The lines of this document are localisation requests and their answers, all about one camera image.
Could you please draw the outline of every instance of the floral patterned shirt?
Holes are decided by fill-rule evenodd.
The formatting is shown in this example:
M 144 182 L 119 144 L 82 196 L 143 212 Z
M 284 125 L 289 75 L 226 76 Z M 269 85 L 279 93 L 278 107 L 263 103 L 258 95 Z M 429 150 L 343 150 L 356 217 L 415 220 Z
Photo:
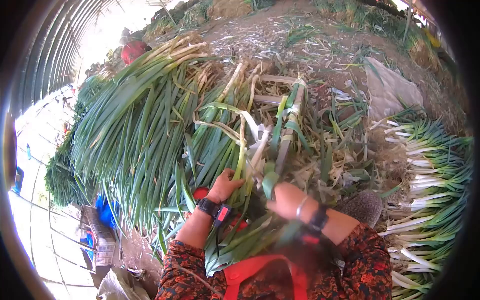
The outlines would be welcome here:
M 390 256 L 385 242 L 366 224 L 358 225 L 338 249 L 345 261 L 343 273 L 319 272 L 310 280 L 309 300 L 326 299 L 391 299 L 392 276 Z M 220 299 L 201 280 L 175 267 L 180 265 L 202 278 L 219 294 L 224 295 L 227 281 L 223 271 L 206 277 L 205 252 L 202 249 L 173 241 L 165 256 L 165 270 L 156 300 Z M 273 261 L 260 272 L 242 282 L 238 299 L 293 299 L 293 285 L 288 266 Z

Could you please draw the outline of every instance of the silver bracelet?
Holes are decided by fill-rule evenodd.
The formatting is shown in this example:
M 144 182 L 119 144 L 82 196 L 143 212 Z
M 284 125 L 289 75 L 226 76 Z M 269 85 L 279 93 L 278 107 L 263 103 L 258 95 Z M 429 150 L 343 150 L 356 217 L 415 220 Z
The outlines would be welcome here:
M 307 199 L 308 199 L 308 195 L 306 195 L 305 198 L 303 198 L 299 207 L 297 208 L 297 219 L 300 219 L 301 209 L 303 208 L 303 205 L 305 204 L 305 202 L 307 202 Z

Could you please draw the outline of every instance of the watch strap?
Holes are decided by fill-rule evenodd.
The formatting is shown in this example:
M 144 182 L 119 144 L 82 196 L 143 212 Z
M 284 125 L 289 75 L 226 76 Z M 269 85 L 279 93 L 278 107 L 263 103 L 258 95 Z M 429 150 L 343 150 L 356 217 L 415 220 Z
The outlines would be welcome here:
M 311 229 L 317 232 L 321 232 L 322 229 L 324 229 L 325 224 L 328 222 L 327 209 L 328 207 L 326 205 L 320 205 L 318 211 L 313 215 L 309 223 Z
M 220 210 L 220 206 L 215 202 L 208 200 L 207 198 L 203 198 L 198 201 L 197 203 L 198 209 L 203 211 L 204 213 L 211 216 L 213 219 L 216 218 L 218 211 Z

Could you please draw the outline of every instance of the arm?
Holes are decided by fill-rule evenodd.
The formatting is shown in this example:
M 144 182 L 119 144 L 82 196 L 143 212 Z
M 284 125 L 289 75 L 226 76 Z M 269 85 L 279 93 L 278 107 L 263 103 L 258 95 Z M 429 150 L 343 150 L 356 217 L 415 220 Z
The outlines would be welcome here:
M 275 186 L 276 202 L 268 202 L 267 207 L 288 220 L 297 218 L 297 208 L 307 195 L 296 186 L 282 182 Z M 303 205 L 300 220 L 309 224 L 320 204 L 312 197 L 308 197 Z M 353 229 L 360 224 L 356 219 L 339 213 L 333 209 L 327 210 L 328 222 L 322 233 L 326 235 L 336 246 L 347 238 Z
M 268 202 L 267 206 L 280 216 L 293 220 L 297 218 L 297 208 L 306 196 L 299 188 L 283 182 L 275 187 L 276 202 Z M 313 198 L 307 198 L 300 220 L 309 224 L 319 206 Z M 350 216 L 333 209 L 328 209 L 326 213 L 329 219 L 322 233 L 338 246 L 344 258 L 340 285 L 349 298 L 390 298 L 390 256 L 384 240 L 375 230 Z
M 234 190 L 238 189 L 245 182 L 244 180 L 230 181 L 234 170 L 225 169 L 215 181 L 212 189 L 208 192 L 206 198 L 217 204 L 221 204 L 228 199 Z M 212 228 L 213 219 L 205 212 L 195 208 L 192 216 L 178 232 L 177 241 L 203 249 Z
M 228 199 L 244 183 L 243 180 L 230 181 L 233 173 L 225 169 L 206 198 L 218 204 Z M 213 278 L 206 278 L 203 251 L 212 223 L 211 216 L 196 208 L 180 229 L 165 255 L 165 269 L 156 299 L 219 299 L 211 286 L 226 286 L 225 277 L 216 273 Z

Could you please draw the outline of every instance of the right hand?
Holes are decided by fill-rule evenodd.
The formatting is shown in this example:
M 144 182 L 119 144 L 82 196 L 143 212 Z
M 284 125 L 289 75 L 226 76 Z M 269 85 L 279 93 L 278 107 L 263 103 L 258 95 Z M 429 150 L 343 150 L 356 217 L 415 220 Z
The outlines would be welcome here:
M 297 219 L 297 209 L 307 194 L 293 184 L 282 182 L 275 186 L 276 201 L 268 201 L 267 208 L 287 220 Z M 309 224 L 320 204 L 312 197 L 307 198 L 300 213 L 300 220 Z

